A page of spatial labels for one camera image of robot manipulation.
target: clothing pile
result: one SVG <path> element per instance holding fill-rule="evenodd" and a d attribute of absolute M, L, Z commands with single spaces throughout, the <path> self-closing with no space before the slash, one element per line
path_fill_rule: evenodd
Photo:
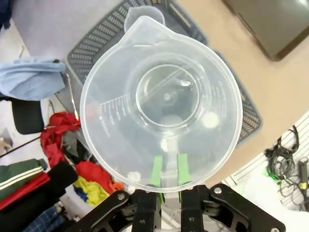
<path fill-rule="evenodd" d="M 122 183 L 113 181 L 94 158 L 86 155 L 80 142 L 76 150 L 66 142 L 69 131 L 81 128 L 78 117 L 54 113 L 44 126 L 40 100 L 64 87 L 64 70 L 64 63 L 57 59 L 0 63 L 0 101 L 12 102 L 20 134 L 41 132 L 48 161 L 30 159 L 0 166 L 0 232 L 65 231 L 84 216 L 78 212 L 82 204 L 92 210 L 110 194 L 124 190 Z M 74 196 L 67 194 L 70 188 Z M 76 198 L 79 207 L 74 210 Z"/>
<path fill-rule="evenodd" d="M 57 232 L 62 224 L 73 223 L 60 214 L 61 210 L 57 211 L 57 216 L 50 211 L 41 215 L 58 203 L 66 193 L 65 188 L 77 180 L 75 170 L 66 162 L 61 161 L 44 173 L 46 168 L 43 159 L 0 166 L 0 231 Z"/>

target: black cable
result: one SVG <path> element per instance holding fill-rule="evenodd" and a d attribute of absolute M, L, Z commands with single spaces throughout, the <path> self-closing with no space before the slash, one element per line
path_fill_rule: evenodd
<path fill-rule="evenodd" d="M 286 148 L 281 144 L 281 137 L 277 140 L 277 144 L 272 149 L 267 149 L 264 154 L 268 158 L 268 165 L 267 165 L 267 172 L 270 177 L 275 180 L 279 180 L 280 186 L 280 194 L 283 197 L 291 196 L 291 200 L 293 204 L 299 206 L 294 201 L 294 192 L 296 190 L 301 191 L 299 186 L 299 182 L 293 181 L 292 177 L 299 177 L 298 175 L 293 175 L 295 171 L 296 165 L 293 159 L 293 154 L 299 149 L 299 136 L 296 126 L 293 126 L 293 130 L 291 131 L 295 136 L 295 143 L 293 144 L 292 148 Z M 283 193 L 282 185 L 287 183 L 289 187 L 293 186 L 293 190 L 288 193 Z"/>
<path fill-rule="evenodd" d="M 20 149 L 20 148 L 22 148 L 23 146 L 26 146 L 26 145 L 32 143 L 33 141 L 35 141 L 35 140 L 37 140 L 37 139 L 39 139 L 39 138 L 40 138 L 40 137 L 34 138 L 34 139 L 32 139 L 32 140 L 30 140 L 30 141 L 28 141 L 28 142 L 26 142 L 26 143 L 24 143 L 24 144 L 22 144 L 22 145 L 20 145 L 20 146 L 18 146 L 18 147 L 13 148 L 12 150 L 9 150 L 7 153 L 4 153 L 3 155 L 0 155 L 0 158 L 9 155 L 10 153 L 16 151 L 17 149 Z"/>
<path fill-rule="evenodd" d="M 296 142 L 292 148 L 283 147 L 281 144 L 281 137 L 277 140 L 277 144 L 272 149 L 265 151 L 265 156 L 268 158 L 267 172 L 277 180 L 285 180 L 290 178 L 295 171 L 295 162 L 293 154 L 299 148 L 299 137 L 296 126 L 290 130 L 294 135 Z"/>

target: screw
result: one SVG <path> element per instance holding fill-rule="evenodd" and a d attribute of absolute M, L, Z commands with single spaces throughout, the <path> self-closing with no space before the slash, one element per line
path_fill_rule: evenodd
<path fill-rule="evenodd" d="M 220 188 L 215 188 L 214 189 L 214 193 L 216 194 L 221 194 L 222 193 L 222 190 Z"/>
<path fill-rule="evenodd" d="M 125 196 L 123 193 L 120 193 L 120 194 L 118 195 L 118 199 L 119 199 L 119 200 L 123 200 L 125 197 L 126 197 L 126 196 Z"/>

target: basket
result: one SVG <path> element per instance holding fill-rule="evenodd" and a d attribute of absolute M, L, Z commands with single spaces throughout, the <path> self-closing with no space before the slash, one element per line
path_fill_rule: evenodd
<path fill-rule="evenodd" d="M 69 52 L 67 66 L 80 85 L 83 85 L 96 61 L 125 34 L 124 21 L 130 7 L 151 5 L 164 15 L 166 26 L 176 33 L 189 36 L 207 45 L 208 40 L 199 26 L 175 0 L 124 0 L 100 20 Z M 262 126 L 261 117 L 231 69 L 241 92 L 243 123 L 238 144 L 257 133 Z"/>

